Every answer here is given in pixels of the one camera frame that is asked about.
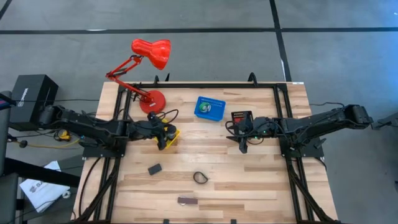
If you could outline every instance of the red desk lamp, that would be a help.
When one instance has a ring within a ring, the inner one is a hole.
[[[131,50],[138,55],[132,55],[112,72],[107,73],[105,77],[139,94],[141,96],[139,106],[143,112],[149,113],[151,111],[155,111],[155,113],[160,113],[166,106],[166,99],[161,92],[157,90],[140,90],[119,80],[119,77],[139,65],[144,57],[147,57],[154,67],[159,70],[163,70],[169,59],[171,47],[169,40],[158,40],[153,43],[141,39],[133,40],[131,43]],[[128,68],[123,68],[132,60],[135,61],[133,65]]]

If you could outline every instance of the gray floor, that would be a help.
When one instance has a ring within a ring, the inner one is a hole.
[[[276,3],[282,27],[398,26],[398,5],[393,0]],[[0,21],[1,30],[272,26],[269,1],[264,0],[13,0]],[[397,32],[284,33],[283,37],[292,79],[305,82],[311,103],[361,104],[374,119],[398,111]],[[284,80],[274,33],[2,35],[0,90],[12,90],[18,75],[46,73],[60,85],[57,98],[99,98],[104,74],[131,54],[129,45],[135,38],[170,39],[172,54],[165,70],[156,70],[146,60],[125,80],[149,81],[171,73],[175,81],[243,81],[250,72],[260,81]],[[97,106],[95,102],[64,105],[85,111]],[[314,113],[328,109],[312,108]],[[327,136],[328,177],[340,220],[398,220],[397,134],[397,129],[386,127]],[[54,144],[47,137],[30,141]],[[7,156],[38,165],[79,154],[79,149],[16,145],[7,149]],[[32,223],[49,220],[57,219],[42,217]]]

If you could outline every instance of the wooden table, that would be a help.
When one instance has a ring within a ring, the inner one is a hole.
[[[287,87],[294,117],[311,115],[304,85],[287,83]],[[117,91],[116,83],[104,83],[98,118],[112,118]],[[254,117],[277,117],[271,89],[163,88],[161,92],[167,100],[164,111],[179,109],[173,124],[182,133],[175,146],[163,151],[157,149],[153,139],[128,144],[121,159],[112,223],[162,223],[165,218],[171,223],[229,223],[231,219],[238,223],[295,223],[286,163],[278,140],[265,139],[260,145],[249,145],[248,153],[241,154],[238,144],[225,138],[229,134],[224,123],[231,120],[233,111],[251,110]],[[226,101],[222,122],[193,114],[198,96]],[[146,120],[138,102],[132,102],[130,115],[134,120]],[[94,161],[95,158],[85,161],[74,206],[76,214],[83,180]],[[90,175],[83,210],[98,192],[103,161]],[[148,167],[157,163],[163,170],[150,176]],[[310,193],[326,214],[337,218],[325,168],[313,158],[304,158],[303,163]],[[209,181],[196,184],[192,179],[196,171],[207,175]],[[198,205],[181,206],[177,203],[179,196],[195,197]],[[107,202],[105,195],[101,218]]]

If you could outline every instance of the metal frame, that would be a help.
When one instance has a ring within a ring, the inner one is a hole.
[[[287,91],[287,85],[285,83],[258,83],[257,78],[255,74],[251,73],[248,79],[247,83],[158,83],[159,78],[158,76],[155,77],[155,80],[153,83],[140,83],[140,84],[133,84],[137,85],[139,88],[271,88],[273,89],[274,92],[274,97],[275,97],[275,105],[277,109],[277,115],[278,117],[283,117],[282,115],[282,105],[280,102],[280,97],[279,97],[279,92],[281,91],[283,93],[284,101],[285,101],[285,106],[286,106],[286,111],[287,111],[287,116],[292,118],[293,113],[292,113],[292,108],[290,105],[290,100],[289,100],[289,93]],[[127,91],[127,94],[131,96],[131,92],[127,89],[124,89],[123,87],[119,87],[118,89],[118,95],[116,97],[116,103],[115,103],[115,108],[114,108],[114,116],[118,113],[118,111],[121,109],[121,99],[123,96],[123,93]],[[124,108],[126,110],[123,113],[123,119],[127,119],[127,111],[130,109],[130,101],[131,97],[126,97],[126,101],[124,102]],[[313,197],[310,195],[307,187],[307,181],[305,178],[305,172],[304,172],[304,166],[302,162],[301,157],[296,157],[296,163],[298,167],[298,175],[296,174],[294,170],[294,165],[293,165],[293,160],[290,154],[284,154],[284,151],[286,151],[286,147],[288,145],[285,143],[285,139],[280,138],[280,148],[281,148],[281,154],[282,156],[285,157],[286,161],[286,166],[287,166],[287,172],[289,174],[289,184],[290,184],[290,190],[292,193],[292,201],[293,201],[293,206],[294,206],[294,212],[295,212],[295,218],[297,223],[332,223],[334,220],[332,220],[330,217],[328,217],[323,210],[317,205],[316,201],[313,199]],[[117,183],[117,174],[120,166],[120,160],[121,158],[116,158],[115,159],[115,165],[113,167],[113,171],[116,172],[116,178],[113,179],[111,186],[110,186],[110,194],[108,198],[108,207],[106,209],[106,220],[111,220],[112,217],[112,210],[113,210],[113,202],[114,202],[114,197],[115,197],[115,192],[116,192],[116,183]],[[109,169],[109,163],[110,163],[109,158],[105,158],[104,165],[103,165],[103,171],[101,175],[101,182],[99,186],[99,194],[101,191],[103,192],[104,190],[106,191],[107,188],[109,187],[109,178],[106,180],[106,176],[108,174],[108,169]],[[306,213],[308,220],[304,220],[302,218],[301,214],[301,209],[300,209],[300,204],[299,204],[299,196],[297,193],[297,188],[301,191],[301,193],[304,196],[305,199],[305,208],[306,208]],[[94,220],[97,222],[100,222],[99,217],[100,217],[100,212],[101,212],[101,201],[102,198],[99,201],[99,206],[96,207],[95,209],[95,215],[94,215]],[[320,222],[316,222],[313,216],[313,211],[318,215],[319,219],[321,220]]]

